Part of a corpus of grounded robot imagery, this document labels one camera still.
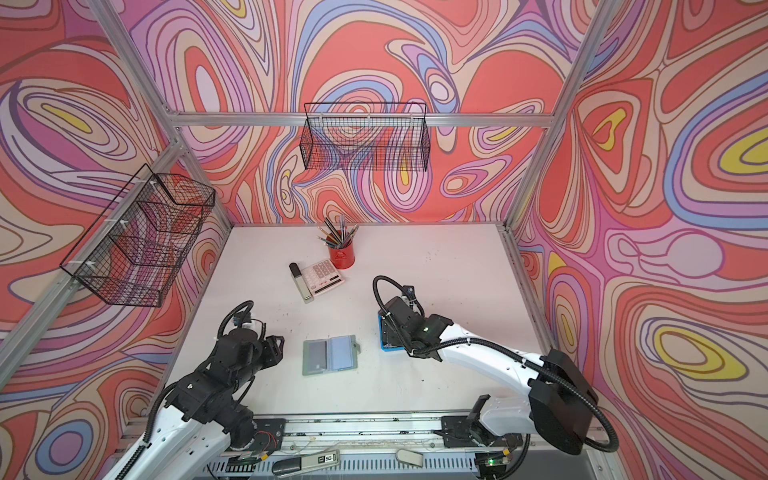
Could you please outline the green card holder wallet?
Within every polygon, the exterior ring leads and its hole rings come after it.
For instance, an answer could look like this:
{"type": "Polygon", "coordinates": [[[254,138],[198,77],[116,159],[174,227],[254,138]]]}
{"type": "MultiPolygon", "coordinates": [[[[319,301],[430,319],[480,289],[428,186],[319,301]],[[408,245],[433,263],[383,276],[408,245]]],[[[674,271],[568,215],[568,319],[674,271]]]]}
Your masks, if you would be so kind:
{"type": "Polygon", "coordinates": [[[313,376],[354,370],[360,346],[354,335],[303,342],[302,375],[313,376]]]}

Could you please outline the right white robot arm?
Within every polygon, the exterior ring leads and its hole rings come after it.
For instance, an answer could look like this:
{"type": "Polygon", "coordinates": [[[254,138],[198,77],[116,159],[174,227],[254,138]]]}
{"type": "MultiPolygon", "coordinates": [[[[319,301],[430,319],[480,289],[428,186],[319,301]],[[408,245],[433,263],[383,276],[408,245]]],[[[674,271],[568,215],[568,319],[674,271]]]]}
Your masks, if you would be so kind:
{"type": "Polygon", "coordinates": [[[571,455],[585,446],[605,453],[619,450],[616,429],[564,353],[552,349],[537,355],[504,347],[447,317],[426,317],[401,296],[376,302],[384,330],[409,357],[460,365],[512,391],[510,397],[480,395],[466,417],[442,428],[446,440],[485,447],[506,435],[536,433],[571,455]]]}

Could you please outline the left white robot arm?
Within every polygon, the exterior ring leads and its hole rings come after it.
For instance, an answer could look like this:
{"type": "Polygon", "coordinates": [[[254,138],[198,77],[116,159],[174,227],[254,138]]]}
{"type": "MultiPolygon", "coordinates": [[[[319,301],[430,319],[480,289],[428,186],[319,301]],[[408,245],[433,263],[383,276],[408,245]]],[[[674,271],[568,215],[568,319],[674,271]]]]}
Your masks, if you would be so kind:
{"type": "Polygon", "coordinates": [[[228,448],[252,444],[254,414],[235,393],[278,365],[284,344],[282,336],[243,327],[218,338],[201,364],[164,390],[144,434],[105,477],[191,479],[228,448]]]}

